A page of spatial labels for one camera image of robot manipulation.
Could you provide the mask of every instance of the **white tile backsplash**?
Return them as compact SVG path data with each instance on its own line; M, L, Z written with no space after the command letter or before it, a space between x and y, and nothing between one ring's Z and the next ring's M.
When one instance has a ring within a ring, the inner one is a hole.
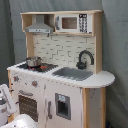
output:
M94 56L94 37L75 35L38 34L33 36L34 55L42 57L44 62L76 67L79 53L88 50ZM88 55L82 56L82 62L87 61L87 69L94 69Z

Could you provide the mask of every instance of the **oven window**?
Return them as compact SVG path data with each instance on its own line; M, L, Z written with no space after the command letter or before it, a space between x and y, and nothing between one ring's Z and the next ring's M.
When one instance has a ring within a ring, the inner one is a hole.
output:
M35 122L38 122L37 102L33 99L19 95L20 114L29 115Z
M77 29L77 18L76 17L64 17L62 18L63 29Z

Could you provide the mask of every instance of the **countertop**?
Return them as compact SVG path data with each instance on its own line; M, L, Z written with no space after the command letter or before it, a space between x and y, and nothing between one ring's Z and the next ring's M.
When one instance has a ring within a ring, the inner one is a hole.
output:
M57 77L57 76L52 75L53 72L63 68L64 66L58 66L46 73L33 72L33 71L17 68L17 66L24 64L24 63L25 62L11 66L7 68L7 70L25 72L25 73L32 74L32 75L41 76L44 79L57 80L60 82L65 82L67 84L70 84L76 87L82 87L82 88L102 88L102 87L111 85L115 80L114 75L107 71L100 71L98 74L93 74L83 81L76 81L76 80L71 80L71 79Z

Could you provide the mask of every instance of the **microwave door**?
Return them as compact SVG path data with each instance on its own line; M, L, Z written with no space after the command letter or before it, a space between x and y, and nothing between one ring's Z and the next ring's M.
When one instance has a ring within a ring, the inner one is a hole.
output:
M57 14L56 32L79 33L79 14Z

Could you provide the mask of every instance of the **faucet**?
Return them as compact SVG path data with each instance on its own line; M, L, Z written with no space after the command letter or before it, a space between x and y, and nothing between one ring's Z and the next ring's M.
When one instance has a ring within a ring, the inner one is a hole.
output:
M89 52L89 51L87 51L87 50L84 50L84 51L82 51L82 52L80 52L80 54L79 54L79 62L76 64L76 67L78 67L78 69L85 69L86 68L86 62L85 63L83 63L83 62L81 62L81 57L82 57L82 55L83 54L88 54L89 55L89 57L90 57L90 59L91 59L91 65L93 65L94 64L94 58L93 58L93 56L92 56L92 54Z

